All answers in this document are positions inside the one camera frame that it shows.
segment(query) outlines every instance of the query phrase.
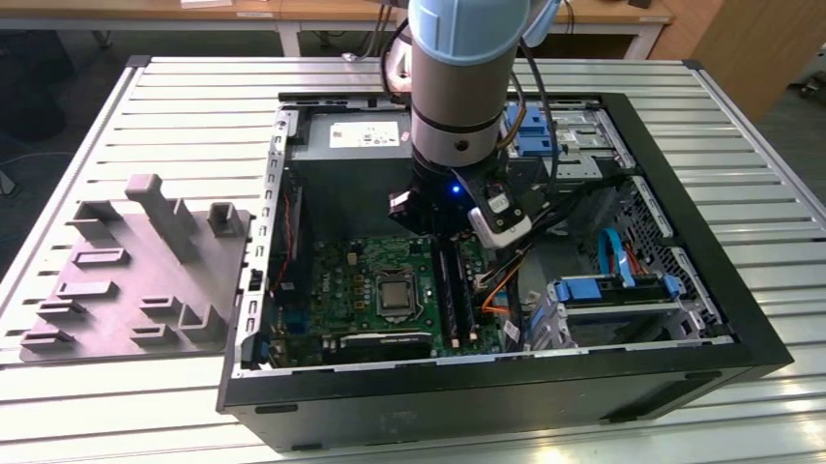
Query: wooden table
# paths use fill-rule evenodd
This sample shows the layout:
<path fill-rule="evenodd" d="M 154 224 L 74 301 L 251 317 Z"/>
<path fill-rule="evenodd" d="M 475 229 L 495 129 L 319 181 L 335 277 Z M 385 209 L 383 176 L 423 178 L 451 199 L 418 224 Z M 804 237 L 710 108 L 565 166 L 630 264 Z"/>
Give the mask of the wooden table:
<path fill-rule="evenodd" d="M 673 15 L 660 0 L 642 10 L 625 1 L 573 0 L 575 34 L 634 37 L 625 58 L 646 59 Z M 0 29 L 267 30 L 286 56 L 301 56 L 301 31 L 374 29 L 378 5 L 365 0 L 235 0 L 233 7 L 185 10 L 178 0 L 3 0 Z M 553 32 L 566 30 L 563 7 Z"/>

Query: desk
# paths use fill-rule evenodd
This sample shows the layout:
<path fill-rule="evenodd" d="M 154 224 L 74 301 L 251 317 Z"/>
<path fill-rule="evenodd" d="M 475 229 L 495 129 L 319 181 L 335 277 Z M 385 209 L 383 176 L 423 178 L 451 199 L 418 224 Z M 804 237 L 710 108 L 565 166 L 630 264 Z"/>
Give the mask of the desk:
<path fill-rule="evenodd" d="M 642 10 L 626 2 L 575 0 L 577 34 L 634 37 L 626 59 L 646 59 L 673 15 L 660 1 Z M 178 0 L 3 0 L 0 29 L 265 30 L 282 37 L 285 56 L 299 56 L 301 31 L 371 31 L 378 5 L 363 0 L 237 0 L 233 7 L 185 10 Z M 561 9 L 553 32 L 563 33 Z"/>
<path fill-rule="evenodd" d="M 814 460 L 826 450 L 822 205 L 705 72 L 662 61 L 541 65 L 550 91 L 629 96 L 796 363 L 656 421 L 345 449 L 314 462 Z M 193 211 L 223 198 L 259 210 L 279 93 L 314 90 L 381 91 L 375 61 L 155 58 L 126 69 L 0 284 L 0 462 L 281 457 L 215 412 L 222 357 L 32 367 L 19 343 L 78 238 L 63 225 L 75 202 L 123 194 L 144 170 Z"/>

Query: white sticker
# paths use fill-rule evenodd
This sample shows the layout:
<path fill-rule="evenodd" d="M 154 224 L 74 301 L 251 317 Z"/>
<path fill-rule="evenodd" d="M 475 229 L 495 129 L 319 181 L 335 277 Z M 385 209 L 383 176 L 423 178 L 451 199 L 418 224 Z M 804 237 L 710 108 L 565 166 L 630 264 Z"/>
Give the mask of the white sticker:
<path fill-rule="evenodd" d="M 238 17 L 274 17 L 273 13 L 246 12 L 238 13 Z"/>
<path fill-rule="evenodd" d="M 491 206 L 491 211 L 497 214 L 502 213 L 511 206 L 510 201 L 507 201 L 507 196 L 505 193 L 501 193 L 494 198 L 489 200 L 489 205 Z"/>
<path fill-rule="evenodd" d="M 398 147 L 399 123 L 335 123 L 331 126 L 331 148 Z"/>
<path fill-rule="evenodd" d="M 507 336 L 511 337 L 511 339 L 519 343 L 519 329 L 517 328 L 517 326 L 514 325 L 514 323 L 511 321 L 505 321 L 505 333 L 507 334 Z"/>

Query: blue drive bracket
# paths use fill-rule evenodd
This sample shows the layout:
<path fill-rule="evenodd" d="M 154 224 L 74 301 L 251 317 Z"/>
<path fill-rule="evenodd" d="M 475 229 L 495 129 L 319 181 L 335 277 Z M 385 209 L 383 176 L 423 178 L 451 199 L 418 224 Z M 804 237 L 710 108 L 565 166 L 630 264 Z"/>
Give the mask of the blue drive bracket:
<path fill-rule="evenodd" d="M 519 106 L 510 105 L 506 110 L 506 125 L 509 129 L 517 121 Z M 551 134 L 547 129 L 545 113 L 534 106 L 529 105 L 526 119 L 517 132 L 517 153 L 521 157 L 551 157 Z"/>

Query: blue cable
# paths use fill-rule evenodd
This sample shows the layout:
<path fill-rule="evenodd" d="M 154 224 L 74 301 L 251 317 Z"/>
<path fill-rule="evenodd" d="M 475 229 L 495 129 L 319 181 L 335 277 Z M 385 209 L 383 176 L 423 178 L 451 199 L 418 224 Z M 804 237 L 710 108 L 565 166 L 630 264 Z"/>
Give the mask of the blue cable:
<path fill-rule="evenodd" d="M 632 261 L 629 259 L 629 253 L 625 251 L 625 247 L 622 246 L 622 239 L 620 239 L 620 234 L 613 227 L 606 227 L 600 233 L 600 272 L 601 274 L 610 274 L 610 265 L 609 265 L 609 247 L 613 251 L 614 255 L 614 267 L 616 273 L 622 277 L 622 281 L 625 282 L 626 287 L 633 287 L 637 285 L 634 281 L 634 277 L 632 276 Z"/>

